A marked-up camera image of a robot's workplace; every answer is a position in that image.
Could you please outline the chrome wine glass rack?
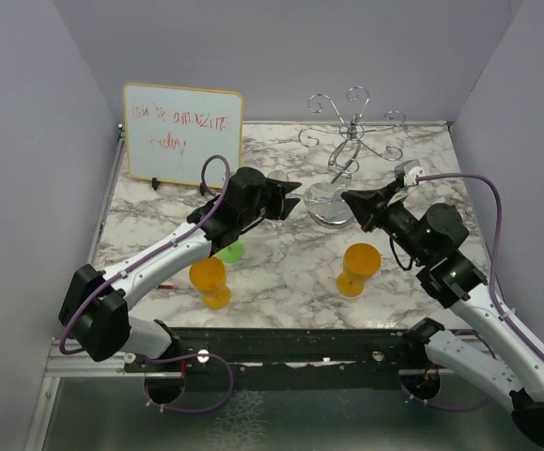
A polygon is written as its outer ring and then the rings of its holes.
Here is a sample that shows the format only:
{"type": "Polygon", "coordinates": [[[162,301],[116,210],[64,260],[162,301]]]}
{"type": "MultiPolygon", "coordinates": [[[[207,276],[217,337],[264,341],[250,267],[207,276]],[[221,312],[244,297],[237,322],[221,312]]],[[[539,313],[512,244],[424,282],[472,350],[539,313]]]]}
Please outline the chrome wine glass rack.
{"type": "Polygon", "coordinates": [[[386,125],[368,128],[363,125],[362,117],[370,102],[369,90],[362,86],[353,86],[348,89],[346,97],[351,102],[358,101],[361,98],[365,100],[361,110],[350,119],[343,118],[330,96],[322,93],[310,96],[307,100],[309,111],[314,114],[320,113],[323,110],[322,103],[327,101],[332,106],[339,124],[334,131],[305,127],[299,131],[298,141],[305,148],[316,148],[320,143],[317,138],[319,133],[340,137],[340,143],[334,148],[327,160],[327,169],[331,173],[331,178],[323,182],[343,184],[348,189],[352,177],[360,170],[359,156],[363,150],[369,151],[374,156],[387,162],[396,162],[402,159],[403,151],[400,147],[388,145],[385,150],[378,151],[368,145],[364,138],[375,132],[384,132],[402,126],[406,121],[406,115],[399,110],[390,110],[384,115],[384,119],[387,121],[386,125]]]}

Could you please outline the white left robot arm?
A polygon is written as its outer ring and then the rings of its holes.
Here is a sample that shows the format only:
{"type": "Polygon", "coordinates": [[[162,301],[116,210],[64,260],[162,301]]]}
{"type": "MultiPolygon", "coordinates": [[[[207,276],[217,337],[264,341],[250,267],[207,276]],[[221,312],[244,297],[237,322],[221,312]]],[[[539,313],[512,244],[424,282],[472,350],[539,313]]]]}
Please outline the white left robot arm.
{"type": "Polygon", "coordinates": [[[116,265],[97,270],[86,264],[70,282],[58,319],[63,340],[76,352],[104,361],[119,351],[145,356],[154,368],[172,368],[179,357],[170,330],[131,316],[153,289],[191,265],[214,256],[261,220],[285,220],[298,205],[291,192],[298,181],[269,179],[242,167],[224,189],[191,212],[169,236],[116,265]]]}

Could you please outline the clear tall glass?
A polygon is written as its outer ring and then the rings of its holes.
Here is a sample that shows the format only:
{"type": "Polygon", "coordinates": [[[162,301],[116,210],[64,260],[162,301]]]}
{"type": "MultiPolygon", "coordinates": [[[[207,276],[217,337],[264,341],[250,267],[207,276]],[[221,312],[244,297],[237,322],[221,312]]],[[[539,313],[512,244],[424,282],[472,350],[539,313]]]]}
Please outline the clear tall glass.
{"type": "Polygon", "coordinates": [[[273,170],[267,176],[267,183],[273,185],[285,185],[288,182],[288,174],[283,170],[273,170]]]}

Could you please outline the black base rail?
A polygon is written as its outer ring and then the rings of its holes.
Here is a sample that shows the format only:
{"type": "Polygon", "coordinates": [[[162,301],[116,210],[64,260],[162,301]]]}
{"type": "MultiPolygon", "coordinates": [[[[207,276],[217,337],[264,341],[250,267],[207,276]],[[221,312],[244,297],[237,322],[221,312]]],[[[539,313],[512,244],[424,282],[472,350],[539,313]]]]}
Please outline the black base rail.
{"type": "Polygon", "coordinates": [[[404,329],[179,328],[166,363],[142,356],[126,373],[193,392],[412,388],[433,397],[451,371],[431,365],[404,329]]]}

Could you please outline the red marker pen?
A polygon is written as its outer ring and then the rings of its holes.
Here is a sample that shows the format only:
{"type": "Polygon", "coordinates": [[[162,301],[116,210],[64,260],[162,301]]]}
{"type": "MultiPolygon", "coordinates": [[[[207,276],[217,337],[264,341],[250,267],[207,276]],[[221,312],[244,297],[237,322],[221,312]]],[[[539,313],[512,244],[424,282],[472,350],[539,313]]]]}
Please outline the red marker pen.
{"type": "Polygon", "coordinates": [[[160,284],[157,286],[157,289],[174,290],[178,289],[178,286],[174,284],[160,284]]]}

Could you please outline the green plastic wine glass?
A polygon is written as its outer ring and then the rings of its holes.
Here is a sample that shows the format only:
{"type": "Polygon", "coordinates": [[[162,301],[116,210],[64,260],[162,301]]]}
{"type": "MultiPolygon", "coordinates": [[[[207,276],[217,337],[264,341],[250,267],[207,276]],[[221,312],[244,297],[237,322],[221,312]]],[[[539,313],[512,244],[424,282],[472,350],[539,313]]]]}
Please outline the green plastic wine glass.
{"type": "Polygon", "coordinates": [[[244,256],[244,245],[241,240],[229,244],[227,247],[221,249],[215,256],[221,261],[227,264],[236,263],[244,256]]]}

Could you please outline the clear wine glass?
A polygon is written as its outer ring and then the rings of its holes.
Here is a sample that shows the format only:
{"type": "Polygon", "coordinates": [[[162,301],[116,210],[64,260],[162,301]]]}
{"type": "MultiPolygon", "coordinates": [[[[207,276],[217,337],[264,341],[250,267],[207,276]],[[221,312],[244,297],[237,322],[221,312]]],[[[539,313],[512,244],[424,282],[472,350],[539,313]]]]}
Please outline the clear wine glass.
{"type": "Polygon", "coordinates": [[[341,229],[354,221],[353,213],[341,195],[347,190],[343,184],[317,182],[304,192],[303,202],[310,217],[320,226],[341,229]]]}

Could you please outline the orange plastic glass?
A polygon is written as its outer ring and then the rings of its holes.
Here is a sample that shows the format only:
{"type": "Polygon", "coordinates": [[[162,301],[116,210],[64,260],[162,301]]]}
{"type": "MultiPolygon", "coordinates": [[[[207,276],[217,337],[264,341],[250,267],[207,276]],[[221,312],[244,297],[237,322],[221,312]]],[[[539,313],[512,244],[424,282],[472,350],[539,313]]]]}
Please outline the orange plastic glass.
{"type": "Polygon", "coordinates": [[[366,281],[381,267],[381,254],[367,243],[350,246],[343,256],[342,272],[336,278],[338,292],[347,297],[359,296],[366,281]]]}
{"type": "Polygon", "coordinates": [[[193,264],[189,279],[207,308],[219,310],[228,306],[231,291],[226,284],[225,264],[218,257],[209,257],[193,264]]]}

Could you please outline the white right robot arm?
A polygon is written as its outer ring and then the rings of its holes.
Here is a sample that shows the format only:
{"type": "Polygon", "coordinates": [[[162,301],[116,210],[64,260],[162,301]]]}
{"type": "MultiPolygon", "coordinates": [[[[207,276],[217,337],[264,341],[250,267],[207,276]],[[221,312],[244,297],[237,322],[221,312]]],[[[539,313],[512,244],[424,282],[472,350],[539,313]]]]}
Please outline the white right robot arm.
{"type": "Polygon", "coordinates": [[[431,361],[460,375],[502,405],[517,429],[544,448],[544,343],[460,252],[469,232],[458,210],[436,203],[415,218],[393,199],[397,191],[389,185],[347,190],[341,197],[362,230],[380,229],[394,240],[419,267],[416,277],[427,295],[470,325],[499,356],[492,359],[424,319],[402,345],[404,360],[414,367],[431,361]]]}

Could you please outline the yellow framed whiteboard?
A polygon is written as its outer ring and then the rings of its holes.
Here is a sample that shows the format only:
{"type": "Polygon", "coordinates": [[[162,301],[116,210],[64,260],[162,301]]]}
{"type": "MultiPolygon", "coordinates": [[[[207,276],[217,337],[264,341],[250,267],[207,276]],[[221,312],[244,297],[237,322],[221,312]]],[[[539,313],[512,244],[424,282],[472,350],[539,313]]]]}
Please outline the yellow framed whiteboard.
{"type": "Polygon", "coordinates": [[[197,186],[221,155],[242,164],[244,100],[236,91],[127,83],[122,90],[127,165],[144,181],[197,186]]]}

